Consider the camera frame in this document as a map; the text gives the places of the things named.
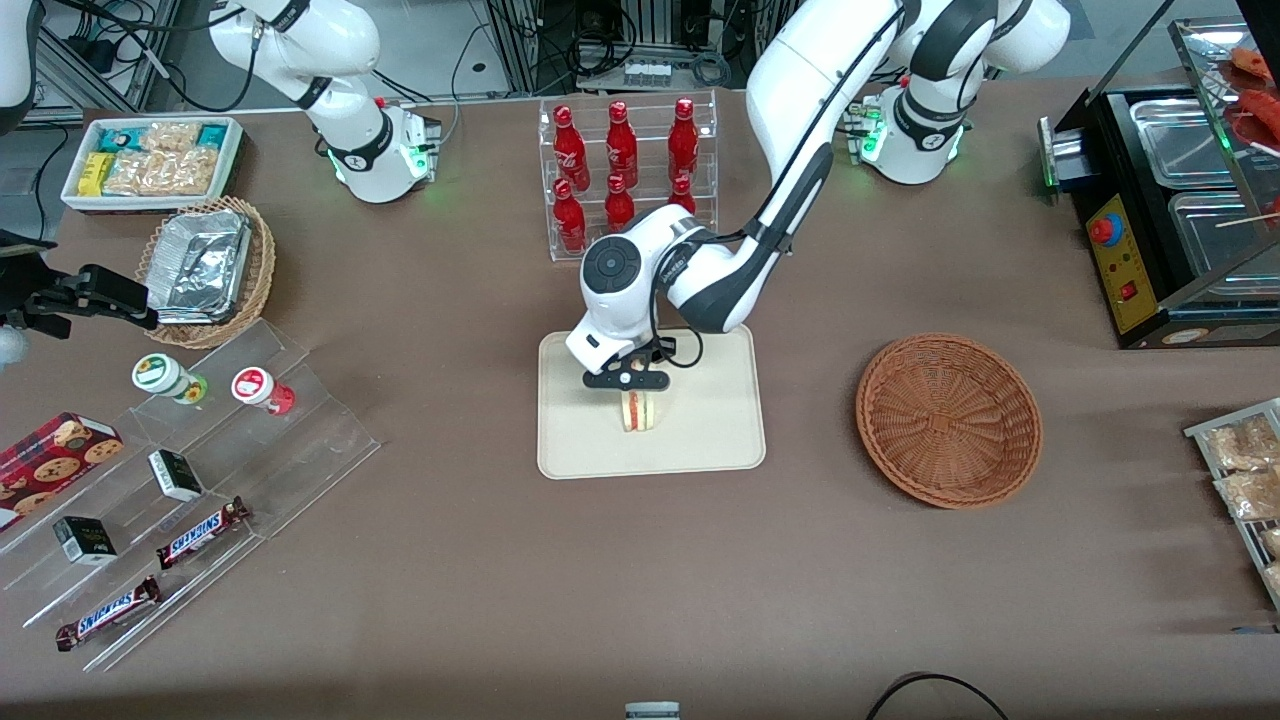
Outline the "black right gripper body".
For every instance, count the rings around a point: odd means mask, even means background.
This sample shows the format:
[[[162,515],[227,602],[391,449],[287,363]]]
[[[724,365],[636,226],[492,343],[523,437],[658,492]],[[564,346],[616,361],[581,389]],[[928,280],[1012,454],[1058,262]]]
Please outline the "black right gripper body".
[[[73,304],[73,288],[67,273],[51,269],[44,254],[58,246],[54,241],[1,232],[1,314],[3,324],[37,331],[55,340],[70,336],[70,320],[63,316]]]

